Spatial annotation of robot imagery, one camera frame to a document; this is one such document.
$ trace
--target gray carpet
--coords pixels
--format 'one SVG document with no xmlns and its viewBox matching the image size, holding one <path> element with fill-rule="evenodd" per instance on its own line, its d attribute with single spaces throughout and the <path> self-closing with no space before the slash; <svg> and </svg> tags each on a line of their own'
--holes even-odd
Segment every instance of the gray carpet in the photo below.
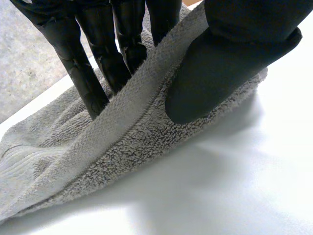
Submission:
<svg viewBox="0 0 313 235">
<path fill-rule="evenodd" d="M 0 5 L 0 123 L 64 77 L 53 47 L 9 0 Z M 88 57 L 86 37 L 82 43 Z"/>
</svg>

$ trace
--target towel fabric texture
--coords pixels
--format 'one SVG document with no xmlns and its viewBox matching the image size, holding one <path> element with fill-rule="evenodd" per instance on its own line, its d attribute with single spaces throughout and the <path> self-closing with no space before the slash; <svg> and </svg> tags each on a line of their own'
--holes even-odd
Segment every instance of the towel fabric texture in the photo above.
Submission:
<svg viewBox="0 0 313 235">
<path fill-rule="evenodd" d="M 204 118 L 177 125 L 167 117 L 171 78 L 207 27 L 203 3 L 191 12 L 183 5 L 180 23 L 154 48 L 146 12 L 142 37 L 148 58 L 95 121 L 72 87 L 11 127 L 0 143 L 0 221 L 99 190 L 163 156 L 246 99 L 267 69 Z M 104 84 L 99 70 L 96 74 Z"/>
</svg>

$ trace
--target white surface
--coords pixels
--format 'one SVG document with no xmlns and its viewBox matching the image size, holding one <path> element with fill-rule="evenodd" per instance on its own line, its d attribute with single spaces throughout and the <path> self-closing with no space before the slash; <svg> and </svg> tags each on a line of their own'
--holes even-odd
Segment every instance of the white surface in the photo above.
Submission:
<svg viewBox="0 0 313 235">
<path fill-rule="evenodd" d="M 111 187 L 9 220 L 0 235 L 313 234 L 312 24 L 313 14 L 300 45 L 217 125 Z"/>
</svg>

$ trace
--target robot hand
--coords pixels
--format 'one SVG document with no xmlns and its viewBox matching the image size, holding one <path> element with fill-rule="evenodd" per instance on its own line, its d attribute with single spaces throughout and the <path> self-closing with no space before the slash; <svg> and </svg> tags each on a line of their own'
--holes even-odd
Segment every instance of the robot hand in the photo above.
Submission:
<svg viewBox="0 0 313 235">
<path fill-rule="evenodd" d="M 179 22 L 181 0 L 11 0 L 54 47 L 90 116 L 108 104 L 80 42 L 86 34 L 95 60 L 113 94 L 147 57 L 141 43 L 147 4 L 154 44 Z M 120 51 L 115 44 L 115 32 Z"/>
</svg>

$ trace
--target towel fold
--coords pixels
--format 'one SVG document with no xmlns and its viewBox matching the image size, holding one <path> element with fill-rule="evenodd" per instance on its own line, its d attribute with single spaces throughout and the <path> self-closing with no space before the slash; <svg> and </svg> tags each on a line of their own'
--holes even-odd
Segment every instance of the towel fold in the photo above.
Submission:
<svg viewBox="0 0 313 235">
<path fill-rule="evenodd" d="M 246 99 L 267 69 L 207 117 L 172 123 L 164 99 L 190 43 L 207 29 L 204 5 L 184 5 L 180 23 L 154 48 L 144 18 L 148 58 L 124 89 L 91 121 L 74 87 L 11 127 L 0 143 L 0 221 L 64 203 L 111 184 L 198 134 Z M 99 70 L 96 74 L 104 79 Z"/>
</svg>

